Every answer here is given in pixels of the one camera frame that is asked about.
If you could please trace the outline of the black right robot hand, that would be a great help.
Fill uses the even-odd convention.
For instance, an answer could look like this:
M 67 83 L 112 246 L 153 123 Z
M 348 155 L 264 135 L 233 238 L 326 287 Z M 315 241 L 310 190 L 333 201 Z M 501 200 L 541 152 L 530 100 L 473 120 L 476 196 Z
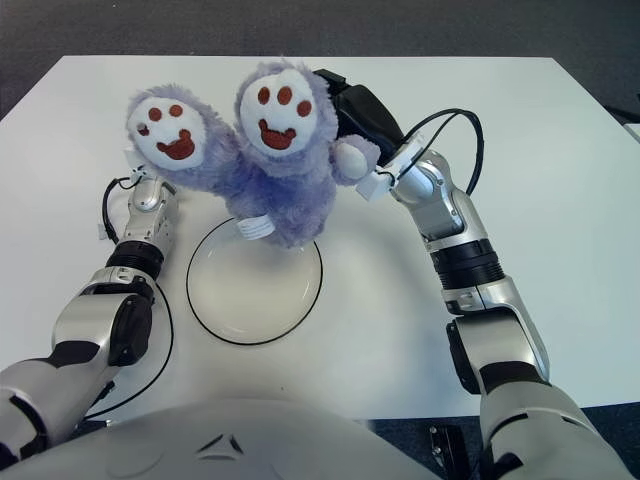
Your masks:
M 328 83 L 338 118 L 338 135 L 360 135 L 380 149 L 378 166 L 385 166 L 402 146 L 404 134 L 391 112 L 363 85 L 350 85 L 345 77 L 326 69 L 314 74 Z

